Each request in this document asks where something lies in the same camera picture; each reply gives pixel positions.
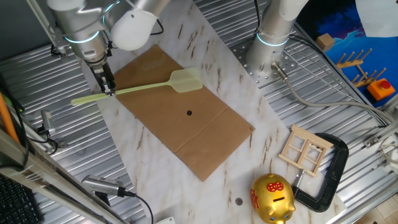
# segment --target white marble board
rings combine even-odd
[[[252,209],[250,186],[269,172],[284,176],[290,183],[294,181],[298,170],[278,158],[289,130],[191,0],[172,0],[160,20],[165,32],[151,37],[143,48],[133,52],[113,50],[114,56],[108,59],[112,71],[157,44],[182,67],[198,68],[204,85],[256,130],[202,182],[117,99],[99,100],[137,194],[147,200],[156,221],[173,216],[177,224],[263,223]],[[90,69],[83,66],[83,71],[94,88]],[[300,188],[316,195],[323,180],[319,175],[306,177]],[[243,200],[241,206],[234,202],[238,197]],[[337,195],[323,213],[313,212],[299,202],[295,206],[288,224],[326,223],[346,209]]]

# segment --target piggy bank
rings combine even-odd
[[[250,198],[254,210],[266,223],[284,224],[296,210],[290,184],[277,174],[257,178],[251,186]]]

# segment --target black dot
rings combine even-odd
[[[243,204],[243,200],[241,198],[236,198],[235,199],[235,204],[236,205],[242,205]]]

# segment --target fly swatter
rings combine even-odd
[[[115,92],[115,94],[119,95],[119,94],[123,94],[123,93],[130,93],[132,91],[146,90],[148,88],[164,86],[164,85],[171,86],[177,93],[185,93],[185,92],[192,91],[192,90],[199,90],[203,86],[203,84],[200,80],[199,71],[196,68],[188,68],[188,69],[182,69],[182,70],[177,70],[177,71],[172,72],[172,75],[170,76],[170,79],[167,82],[155,83],[155,84],[144,85],[144,86],[137,86],[137,87],[132,87],[132,88],[128,88],[125,90],[118,90]],[[84,103],[89,103],[92,101],[107,98],[107,97],[108,97],[107,94],[100,93],[100,94],[76,98],[76,99],[71,100],[70,103],[73,106],[77,106],[77,105],[82,105]]]

